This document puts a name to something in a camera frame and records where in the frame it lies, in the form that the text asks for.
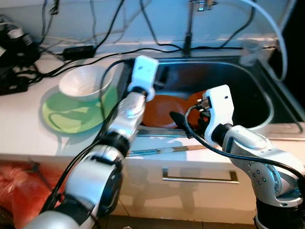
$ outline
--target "faucet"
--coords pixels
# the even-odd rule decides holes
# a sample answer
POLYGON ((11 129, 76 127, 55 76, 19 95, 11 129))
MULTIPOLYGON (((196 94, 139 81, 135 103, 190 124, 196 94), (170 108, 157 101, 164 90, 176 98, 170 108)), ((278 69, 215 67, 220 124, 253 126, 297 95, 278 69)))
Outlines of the faucet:
POLYGON ((197 5, 197 11, 211 10, 213 5, 217 2, 214 0, 190 0, 189 1, 189 15, 187 32, 185 34, 184 45, 183 45, 183 55, 184 57, 191 56, 191 43, 192 43, 192 25, 194 16, 194 5, 197 5))

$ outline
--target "black device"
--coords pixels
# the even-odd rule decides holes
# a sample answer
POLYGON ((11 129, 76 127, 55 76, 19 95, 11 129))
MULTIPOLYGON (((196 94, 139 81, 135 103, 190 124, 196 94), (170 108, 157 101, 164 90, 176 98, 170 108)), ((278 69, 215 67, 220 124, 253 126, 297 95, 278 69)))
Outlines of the black device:
POLYGON ((26 92, 29 79, 17 76, 11 67, 0 68, 0 95, 26 92))
POLYGON ((0 47, 2 55, 0 55, 0 67, 7 66, 30 66, 37 61, 41 54, 38 45, 33 42, 28 33, 24 33, 19 37, 11 38, 9 26, 0 31, 0 47))
POLYGON ((92 45, 67 48, 62 52, 64 60, 80 60, 92 58, 95 55, 95 49, 92 45))

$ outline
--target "electrical cable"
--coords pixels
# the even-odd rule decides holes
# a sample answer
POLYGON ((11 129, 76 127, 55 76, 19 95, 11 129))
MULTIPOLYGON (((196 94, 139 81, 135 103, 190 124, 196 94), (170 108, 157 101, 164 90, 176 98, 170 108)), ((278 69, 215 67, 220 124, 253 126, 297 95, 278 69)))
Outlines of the electrical cable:
POLYGON ((226 46, 233 39, 233 37, 235 37, 238 33, 240 33, 245 28, 247 28, 253 21, 254 16, 255 16, 255 7, 251 7, 251 13, 250 13, 250 17, 249 17, 248 21, 242 27, 240 27, 238 30, 236 30, 222 45, 219 46, 219 48, 226 46))
POLYGON ((213 152, 220 154, 222 156, 228 157, 228 158, 233 158, 233 159, 240 159, 240 160, 248 160, 248 161, 254 161, 254 162, 259 162, 259 163, 263 163, 263 164, 269 164, 269 165, 273 165, 273 166, 277 166, 280 168, 283 168, 291 173, 293 173, 294 175, 296 175, 303 183, 303 185, 305 184, 305 177, 303 176, 303 174, 301 174, 299 171, 295 170, 294 168, 287 166, 281 162, 277 162, 277 161, 273 161, 273 160, 269 160, 269 159, 265 159, 265 158, 261 158, 261 157, 254 157, 254 156, 242 156, 242 155, 235 155, 235 154, 229 154, 226 153, 224 151, 221 151, 219 149, 214 148, 212 145, 210 145, 209 143, 207 143, 202 137, 200 137, 199 135, 197 135, 195 133, 195 131, 193 130, 193 128, 190 126, 189 122, 188 122, 188 116, 190 114, 190 112, 194 109, 196 109, 197 106, 192 106, 190 107, 187 112, 185 113, 184 116, 184 124, 185 127, 187 129, 187 131, 189 131, 189 133, 199 142, 201 143, 203 146, 205 146, 206 148, 212 150, 213 152))
MULTIPOLYGON (((151 4, 152 0, 148 0, 145 4, 145 8, 151 4)), ((122 37, 124 36, 126 30, 129 28, 130 24, 134 21, 134 19, 141 13, 141 8, 138 9, 138 11, 136 11, 130 18, 127 22, 124 22, 124 26, 121 30, 114 30, 114 31, 111 31, 111 34, 115 34, 115 33, 120 33, 120 37, 113 41, 113 42, 110 42, 111 44, 115 44, 117 43, 119 40, 122 39, 122 37)), ((96 34, 96 37, 99 37, 99 36, 104 36, 106 35, 107 33, 106 32, 100 32, 98 34, 96 34)), ((81 39, 81 40, 73 40, 73 39, 69 39, 69 38, 62 38, 62 37, 52 37, 52 36, 47 36, 46 38, 48 39, 54 39, 54 40, 59 40, 61 42, 67 42, 67 43, 73 43, 73 44, 78 44, 78 43, 85 43, 85 42, 89 42, 93 39, 93 37, 89 37, 89 38, 85 38, 85 39, 81 39)))
POLYGON ((241 50, 243 47, 210 47, 210 46, 197 46, 195 48, 191 48, 191 50, 219 50, 219 49, 236 49, 241 50))
POLYGON ((179 51, 181 51, 181 50, 165 51, 165 50, 154 49, 154 48, 139 48, 139 49, 132 50, 132 51, 118 52, 118 53, 109 54, 109 55, 103 56, 103 57, 101 57, 101 58, 99 58, 99 59, 97 59, 97 60, 95 60, 95 61, 93 61, 93 62, 86 63, 86 64, 74 65, 74 66, 70 66, 70 67, 67 67, 67 68, 61 70, 61 69, 64 68, 66 65, 68 65, 68 64, 70 64, 70 63, 72 63, 72 62, 74 62, 74 60, 72 60, 72 61, 66 62, 63 66, 61 66, 61 67, 59 67, 59 68, 57 68, 57 69, 55 69, 55 70, 53 70, 53 71, 51 71, 51 72, 49 72, 49 73, 45 73, 45 74, 42 73, 42 75, 43 75, 44 77, 55 77, 55 76, 58 76, 58 75, 62 74, 63 72, 65 72, 65 71, 67 71, 67 70, 69 70, 69 69, 72 69, 72 68, 82 67, 82 66, 86 66, 86 65, 91 65, 91 64, 97 63, 98 61, 101 61, 101 60, 103 60, 103 59, 105 59, 105 58, 108 58, 108 57, 112 57, 112 56, 116 56, 116 55, 131 54, 131 53, 138 52, 138 51, 142 51, 142 50, 152 50, 152 51, 164 52, 164 53, 173 53, 173 52, 179 52, 179 51))
POLYGON ((181 47, 179 47, 178 45, 175 45, 175 44, 161 44, 161 43, 158 42, 156 34, 155 34, 154 30, 153 30, 152 24, 151 24, 147 14, 146 14, 145 7, 144 7, 144 4, 143 4, 143 0, 140 0, 140 6, 141 6, 141 10, 142 10, 143 16, 144 16, 144 18, 146 20, 146 23, 148 25, 148 28, 149 28, 149 30, 150 30, 150 32, 152 34, 153 39, 154 39, 154 42, 157 45, 159 45, 159 46, 172 46, 172 47, 175 47, 175 48, 177 48, 177 49, 182 51, 183 49, 181 47))
POLYGON ((106 75, 107 73, 110 71, 111 68, 113 68, 114 66, 120 64, 120 63, 125 63, 127 60, 119 60, 119 61, 116 61, 116 62, 113 62, 110 66, 108 66, 108 68, 104 71, 103 73, 103 76, 102 76, 102 79, 101 79, 101 83, 100 83, 100 100, 101 100, 101 112, 102 112, 102 117, 103 119, 105 119, 106 115, 105 115, 105 109, 104 109, 104 106, 103 106, 103 100, 102 100, 102 97, 103 97, 103 85, 104 85, 104 80, 106 78, 106 75))
POLYGON ((46 53, 48 53, 48 54, 51 54, 51 55, 55 56, 58 60, 64 62, 63 57, 60 56, 59 54, 53 53, 53 52, 51 52, 50 50, 48 50, 48 49, 46 49, 46 48, 44 48, 44 47, 41 47, 41 46, 39 46, 39 48, 42 49, 43 52, 46 52, 46 53))
POLYGON ((59 2, 60 0, 54 0, 54 6, 52 9, 50 9, 50 15, 59 14, 59 2))
POLYGON ((94 225, 96 225, 96 227, 98 229, 101 229, 101 226, 97 220, 97 218, 92 214, 92 210, 88 209, 82 202, 80 202, 76 197, 74 197, 73 195, 65 195, 65 197, 74 200, 78 205, 80 205, 86 212, 88 212, 88 214, 90 215, 90 217, 93 219, 94 221, 94 225))
POLYGON ((94 40, 95 46, 97 45, 96 41, 96 14, 95 14, 95 8, 94 8, 94 0, 90 0, 90 8, 91 8, 91 14, 92 14, 92 19, 93 19, 93 24, 92 24, 92 36, 94 40))
POLYGON ((42 29, 41 29, 41 39, 44 37, 46 30, 46 7, 48 4, 48 0, 43 1, 42 10, 41 10, 41 18, 42 18, 42 29))
MULTIPOLYGON (((100 84, 100 98, 101 98, 101 112, 103 117, 105 117, 105 111, 102 105, 102 86, 103 86, 103 82, 104 79, 107 75, 107 73, 109 72, 109 70, 116 66, 117 64, 123 63, 123 62, 127 62, 128 60, 119 60, 114 62, 113 64, 111 64, 104 72, 102 79, 101 79, 101 84, 100 84)), ((53 197, 59 197, 60 195, 58 194, 58 191, 60 189, 60 187, 62 186, 65 178, 67 177, 68 173, 70 172, 70 170, 73 168, 73 166, 80 160, 83 159, 88 153, 89 151, 96 146, 99 143, 99 139, 101 137, 101 135, 103 134, 105 127, 108 125, 108 123, 110 122, 114 111, 116 110, 117 105, 119 104, 119 102, 114 106, 114 108, 111 110, 111 112, 109 113, 109 115, 107 116, 107 118, 104 119, 104 122, 102 123, 102 127, 101 130, 99 131, 99 133, 97 134, 97 136, 95 137, 95 139, 93 140, 93 142, 86 147, 84 150, 82 150, 75 158, 73 158, 73 160, 68 164, 68 166, 66 167, 66 169, 64 170, 64 172, 62 173, 61 177, 59 178, 57 184, 55 185, 54 189, 52 190, 52 193, 49 195, 49 198, 47 199, 47 201, 45 202, 44 206, 43 206, 43 211, 52 208, 55 206, 56 199, 53 197)))
POLYGON ((48 22, 48 26, 46 28, 46 8, 47 8, 47 4, 48 4, 48 0, 44 0, 43 5, 42 5, 42 11, 41 11, 41 16, 42 16, 42 30, 41 30, 41 41, 39 42, 39 44, 42 44, 46 38, 46 36, 48 35, 52 22, 53 22, 53 17, 56 13, 52 13, 54 7, 50 10, 50 19, 48 22))
POLYGON ((125 0, 121 0, 121 2, 120 2, 120 4, 119 4, 118 8, 116 9, 116 12, 115 12, 115 14, 114 14, 114 17, 112 18, 112 21, 111 21, 111 23, 110 23, 110 27, 109 27, 109 29, 108 29, 108 31, 107 31, 107 33, 106 33, 106 36, 104 37, 104 39, 103 39, 100 43, 98 43, 98 45, 95 46, 95 50, 97 50, 97 49, 107 40, 107 38, 109 37, 109 35, 110 35, 110 33, 111 33, 111 30, 112 30, 112 28, 113 28, 114 22, 115 22, 115 20, 116 20, 118 14, 119 14, 119 11, 120 11, 120 9, 121 9, 121 7, 122 7, 124 1, 125 1, 125 0))
POLYGON ((287 68, 288 68, 288 57, 287 57, 287 49, 286 49, 286 45, 285 45, 285 41, 281 32, 281 29, 278 27, 278 25, 276 24, 276 22, 274 21, 274 19, 271 17, 271 15, 265 11, 261 6, 259 6, 258 4, 256 4, 255 2, 252 2, 251 0, 239 0, 242 2, 245 2, 249 5, 251 5, 252 7, 255 7, 262 15, 265 16, 265 18, 268 20, 268 22, 270 23, 270 25, 272 26, 273 30, 275 31, 277 37, 278 37, 278 42, 279 42, 279 47, 280 50, 282 52, 282 75, 281 77, 277 78, 274 77, 273 75, 271 75, 271 77, 279 82, 282 82, 287 75, 287 68))

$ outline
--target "black power cord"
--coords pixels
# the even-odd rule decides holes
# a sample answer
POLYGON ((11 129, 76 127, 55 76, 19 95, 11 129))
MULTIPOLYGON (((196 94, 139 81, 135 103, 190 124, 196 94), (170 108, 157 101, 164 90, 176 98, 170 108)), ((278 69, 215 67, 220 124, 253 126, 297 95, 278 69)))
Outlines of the black power cord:
POLYGON ((104 109, 104 106, 103 106, 103 103, 102 103, 102 97, 103 97, 103 85, 104 85, 104 80, 106 78, 106 75, 107 73, 110 71, 111 68, 113 68, 114 66, 120 64, 120 63, 125 63, 127 62, 127 60, 119 60, 119 61, 116 61, 116 62, 113 62, 110 66, 108 66, 108 68, 104 71, 104 74, 102 76, 102 80, 101 80, 101 83, 100 83, 100 99, 101 99, 101 112, 102 112, 102 117, 103 119, 106 118, 106 114, 105 114, 105 109, 104 109))
POLYGON ((91 64, 94 64, 94 63, 97 63, 98 61, 101 61, 103 59, 106 59, 108 57, 112 57, 112 56, 117 56, 117 55, 125 55, 125 54, 131 54, 131 53, 135 53, 135 52, 139 52, 139 51, 142 51, 142 50, 152 50, 152 51, 157 51, 157 52, 164 52, 164 53, 173 53, 173 52, 179 52, 181 50, 172 50, 172 51, 165 51, 165 50, 160 50, 160 49, 154 49, 154 48, 140 48, 140 49, 136 49, 136 50, 132 50, 132 51, 127 51, 127 52, 117 52, 117 53, 113 53, 113 54, 109 54, 109 55, 106 55, 106 56, 103 56, 95 61, 92 61, 90 63, 86 63, 86 64, 79 64, 79 65, 74 65, 74 66, 70 66, 70 67, 67 67, 65 69, 63 69, 65 66, 69 65, 70 63, 73 63, 75 62, 76 60, 72 60, 72 61, 68 61, 66 62, 65 64, 63 64, 62 66, 60 66, 59 68, 55 69, 55 70, 52 70, 51 72, 49 73, 42 73, 42 76, 43 77, 55 77, 55 76, 58 76, 60 74, 62 74, 63 72, 69 70, 69 69, 72 69, 72 68, 76 68, 76 67, 82 67, 82 66, 86 66, 86 65, 91 65, 91 64))
POLYGON ((60 0, 54 0, 54 6, 50 9, 50 15, 59 14, 59 2, 60 0))
POLYGON ((67 197, 68 199, 72 199, 74 202, 76 202, 85 212, 90 215, 90 217, 94 221, 94 225, 96 225, 98 229, 101 229, 98 219, 92 214, 92 210, 88 209, 82 202, 80 202, 76 197, 72 195, 65 195, 65 197, 67 197))
POLYGON ((98 43, 98 45, 95 46, 95 48, 94 48, 95 50, 97 50, 97 49, 107 40, 107 38, 109 37, 109 35, 110 35, 110 33, 111 33, 111 30, 112 30, 112 28, 113 28, 114 22, 115 22, 115 20, 116 20, 118 14, 119 14, 119 11, 120 11, 120 9, 121 9, 121 7, 122 7, 124 1, 125 1, 125 0, 121 0, 121 2, 120 2, 120 4, 119 4, 118 8, 116 9, 116 11, 115 11, 115 13, 114 13, 114 17, 112 18, 112 21, 111 21, 111 23, 110 23, 109 29, 108 29, 108 31, 107 31, 107 33, 106 33, 104 39, 103 39, 100 43, 98 43))
POLYGON ((92 24, 92 36, 94 39, 94 44, 97 45, 96 41, 96 14, 95 14, 95 8, 94 8, 94 0, 90 0, 90 8, 91 8, 91 14, 92 14, 92 19, 93 19, 93 24, 92 24))
POLYGON ((172 47, 175 47, 175 48, 179 49, 180 51, 182 51, 183 49, 181 47, 179 47, 178 45, 175 45, 175 44, 161 44, 161 43, 158 42, 156 34, 153 30, 152 24, 151 24, 147 14, 146 14, 145 7, 144 7, 144 4, 143 4, 143 0, 140 0, 140 7, 141 7, 141 10, 142 10, 143 16, 146 20, 146 23, 148 25, 148 28, 149 28, 149 30, 152 34, 154 42, 159 46, 172 46, 172 47))
POLYGON ((42 44, 44 42, 44 40, 46 39, 46 36, 48 35, 49 31, 50 31, 50 28, 51 28, 51 25, 52 25, 52 22, 53 22, 53 17, 55 14, 57 13, 54 13, 54 10, 56 10, 56 8, 54 9, 54 7, 50 10, 50 19, 49 19, 49 22, 48 22, 48 26, 46 28, 46 7, 47 7, 47 4, 48 4, 48 0, 44 0, 43 2, 43 5, 42 5, 42 30, 41 30, 41 36, 42 36, 42 39, 41 41, 38 43, 38 44, 42 44))
POLYGON ((64 61, 64 60, 63 60, 63 57, 62 57, 60 54, 53 53, 52 51, 50 51, 50 50, 48 50, 48 49, 46 49, 46 48, 44 48, 44 47, 42 47, 42 46, 39 46, 39 48, 40 48, 41 50, 43 50, 41 53, 46 52, 46 53, 48 53, 48 54, 50 54, 50 55, 53 55, 56 59, 58 59, 58 60, 60 60, 60 61, 64 61))
POLYGON ((293 173, 294 175, 296 175, 299 178, 299 189, 300 192, 302 194, 302 196, 305 196, 305 177, 303 174, 301 174, 299 171, 295 170, 294 168, 287 166, 283 163, 277 162, 277 161, 273 161, 273 160, 269 160, 269 159, 265 159, 265 158, 261 158, 261 157, 254 157, 254 156, 242 156, 242 155, 235 155, 235 154, 229 154, 226 153, 224 151, 221 151, 219 149, 214 148, 213 146, 211 146, 210 144, 208 144, 202 137, 200 137, 199 135, 197 135, 195 133, 195 131, 193 130, 193 128, 190 126, 189 122, 188 122, 188 116, 190 114, 190 112, 192 110, 197 109, 197 106, 192 106, 190 107, 187 112, 185 113, 184 116, 184 124, 185 127, 187 129, 187 131, 199 142, 201 143, 203 146, 205 146, 206 148, 208 148, 209 150, 212 150, 213 152, 220 154, 222 156, 228 157, 228 158, 233 158, 233 159, 240 159, 240 160, 247 160, 247 161, 254 161, 254 162, 259 162, 259 163, 263 163, 263 164, 269 164, 269 165, 273 165, 273 166, 277 166, 280 168, 283 168, 291 173, 293 173))
POLYGON ((223 48, 224 46, 226 46, 233 39, 233 37, 235 37, 239 32, 247 28, 253 21, 254 16, 255 16, 255 7, 251 7, 251 13, 248 21, 242 27, 236 30, 222 45, 219 46, 219 48, 223 48))
MULTIPOLYGON (((100 98, 101 98, 101 112, 103 117, 105 117, 105 111, 102 105, 102 86, 105 80, 105 77, 107 75, 107 73, 109 72, 109 70, 116 66, 117 64, 123 63, 123 62, 128 62, 128 61, 132 61, 132 60, 119 60, 114 62, 113 64, 111 64, 104 72, 102 78, 101 78, 101 83, 100 83, 100 98)), ((64 180, 66 179, 68 173, 71 171, 71 169, 74 167, 74 165, 82 158, 84 158, 89 152, 90 150, 95 147, 97 144, 99 144, 99 140, 100 137, 104 134, 105 129, 107 128, 107 125, 109 124, 109 122, 112 119, 112 116, 117 108, 118 103, 114 106, 114 108, 111 110, 110 114, 107 116, 107 118, 104 118, 104 121, 102 123, 102 127, 101 130, 99 131, 99 133, 97 134, 96 138, 93 140, 93 142, 86 147, 85 149, 83 149, 76 157, 73 158, 73 160, 68 164, 68 166, 65 168, 64 172, 62 173, 61 177, 59 178, 58 182, 56 183, 54 189, 52 190, 51 194, 48 196, 46 202, 44 203, 41 212, 47 211, 49 209, 53 209, 57 203, 57 201, 59 201, 59 199, 62 197, 62 194, 59 193, 59 189, 62 186, 64 180)))

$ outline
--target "drawer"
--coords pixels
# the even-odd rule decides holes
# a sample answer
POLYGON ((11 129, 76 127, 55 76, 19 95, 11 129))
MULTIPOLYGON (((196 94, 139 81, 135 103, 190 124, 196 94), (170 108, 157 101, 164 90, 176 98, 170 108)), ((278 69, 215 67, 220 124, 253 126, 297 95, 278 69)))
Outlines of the drawer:
POLYGON ((123 173, 120 198, 130 216, 253 223, 256 207, 251 181, 238 168, 154 161, 127 164, 123 173))

